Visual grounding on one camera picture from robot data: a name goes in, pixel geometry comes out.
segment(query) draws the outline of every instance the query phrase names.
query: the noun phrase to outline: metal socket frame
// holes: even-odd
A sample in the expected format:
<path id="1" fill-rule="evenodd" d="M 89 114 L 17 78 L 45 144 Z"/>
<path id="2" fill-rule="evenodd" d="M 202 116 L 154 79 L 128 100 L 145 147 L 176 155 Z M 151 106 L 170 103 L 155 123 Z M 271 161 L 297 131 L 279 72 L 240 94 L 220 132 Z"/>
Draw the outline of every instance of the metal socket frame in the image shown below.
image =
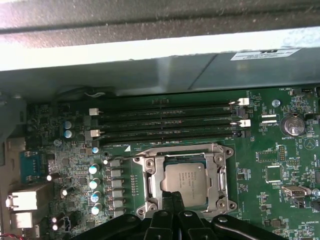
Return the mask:
<path id="1" fill-rule="evenodd" d="M 185 151 L 195 151 L 188 154 L 166 154 Z M 237 204 L 228 199 L 227 166 L 226 159 L 234 155 L 234 150 L 230 147 L 222 146 L 217 143 L 194 144 L 181 146 L 152 147 L 137 153 L 132 161 L 142 166 L 145 205 L 140 206 L 136 213 L 142 217 L 150 211 L 150 205 L 154 210 L 161 210 L 162 189 L 161 182 L 164 180 L 164 162 L 166 157 L 201 155 L 206 161 L 206 177 L 210 187 L 207 190 L 208 205 L 203 209 L 205 218 L 213 218 L 219 214 L 226 214 L 237 209 Z"/>

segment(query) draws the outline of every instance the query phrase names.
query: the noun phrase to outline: cpu socket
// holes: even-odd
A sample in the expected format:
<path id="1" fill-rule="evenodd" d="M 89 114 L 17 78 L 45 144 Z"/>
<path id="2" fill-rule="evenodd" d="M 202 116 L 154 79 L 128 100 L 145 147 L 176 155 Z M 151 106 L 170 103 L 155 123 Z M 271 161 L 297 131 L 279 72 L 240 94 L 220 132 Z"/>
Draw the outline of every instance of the cpu socket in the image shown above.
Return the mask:
<path id="1" fill-rule="evenodd" d="M 205 218 L 237 209 L 228 199 L 226 159 L 234 150 L 217 143 L 152 147 L 132 159 L 142 166 L 145 204 L 136 211 L 161 210 L 162 192 L 179 191 L 186 209 Z"/>

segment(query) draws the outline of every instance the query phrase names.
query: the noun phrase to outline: square chip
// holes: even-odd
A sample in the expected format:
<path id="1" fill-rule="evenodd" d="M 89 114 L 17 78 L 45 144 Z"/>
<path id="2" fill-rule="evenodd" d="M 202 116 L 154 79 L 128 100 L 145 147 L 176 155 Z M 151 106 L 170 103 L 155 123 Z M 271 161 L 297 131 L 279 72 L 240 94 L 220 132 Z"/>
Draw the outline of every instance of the square chip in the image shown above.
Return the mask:
<path id="1" fill-rule="evenodd" d="M 265 169 L 265 181 L 269 183 L 278 183 L 282 180 L 282 168 L 280 165 L 267 166 Z"/>
<path id="2" fill-rule="evenodd" d="M 200 206 L 207 202 L 207 178 L 202 163 L 179 163 L 165 167 L 161 189 L 179 191 L 186 207 Z"/>
<path id="3" fill-rule="evenodd" d="M 245 175 L 243 173 L 239 173 L 237 178 L 238 178 L 238 180 L 244 180 Z"/>
<path id="4" fill-rule="evenodd" d="M 281 224 L 281 220 L 280 219 L 272 219 L 271 220 L 271 226 L 274 228 L 281 228 L 282 224 Z"/>
<path id="5" fill-rule="evenodd" d="M 87 221 L 86 222 L 86 227 L 88 229 L 93 229 L 96 226 L 96 221 Z"/>
<path id="6" fill-rule="evenodd" d="M 68 208 L 74 208 L 76 206 L 74 201 L 68 201 L 67 205 Z"/>
<path id="7" fill-rule="evenodd" d="M 314 171 L 314 175 L 315 175 L 315 182 L 317 184 L 320 184 L 320 171 Z"/>
<path id="8" fill-rule="evenodd" d="M 63 165 L 63 166 L 70 165 L 69 158 L 63 158 L 63 159 L 62 159 L 62 165 Z"/>
<path id="9" fill-rule="evenodd" d="M 87 178 L 86 177 L 80 177 L 79 178 L 79 183 L 81 185 L 86 185 L 88 182 L 87 182 Z"/>

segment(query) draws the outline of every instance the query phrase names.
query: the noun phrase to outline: white wire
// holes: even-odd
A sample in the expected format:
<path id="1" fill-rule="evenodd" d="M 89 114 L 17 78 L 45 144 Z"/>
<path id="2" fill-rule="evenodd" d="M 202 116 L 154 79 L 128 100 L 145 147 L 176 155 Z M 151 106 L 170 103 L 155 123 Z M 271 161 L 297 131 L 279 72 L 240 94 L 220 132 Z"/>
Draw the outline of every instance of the white wire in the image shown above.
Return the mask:
<path id="1" fill-rule="evenodd" d="M 103 96 L 103 95 L 106 95 L 105 92 L 97 92 L 97 93 L 92 94 L 92 95 L 89 94 L 89 93 L 87 93 L 87 92 L 85 92 L 84 94 L 87 95 L 87 96 L 89 96 L 89 97 L 92 97 L 92 98 L 98 98 L 98 97 L 101 97 L 101 96 Z"/>

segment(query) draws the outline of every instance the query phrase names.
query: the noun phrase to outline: sticker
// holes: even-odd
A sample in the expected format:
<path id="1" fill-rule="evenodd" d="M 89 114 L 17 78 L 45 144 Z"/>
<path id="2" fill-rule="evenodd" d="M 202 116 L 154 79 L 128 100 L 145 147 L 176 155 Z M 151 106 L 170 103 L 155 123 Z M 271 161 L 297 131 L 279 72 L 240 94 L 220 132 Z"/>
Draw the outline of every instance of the sticker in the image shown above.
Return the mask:
<path id="1" fill-rule="evenodd" d="M 124 151 L 125 152 L 131 152 L 131 145 L 129 145 Z"/>
<path id="2" fill-rule="evenodd" d="M 285 49 L 285 50 L 263 50 L 263 51 L 250 51 L 250 52 L 238 52 L 231 61 L 237 60 L 251 60 L 251 59 L 273 59 L 273 58 L 285 58 L 298 52 L 300 49 Z"/>

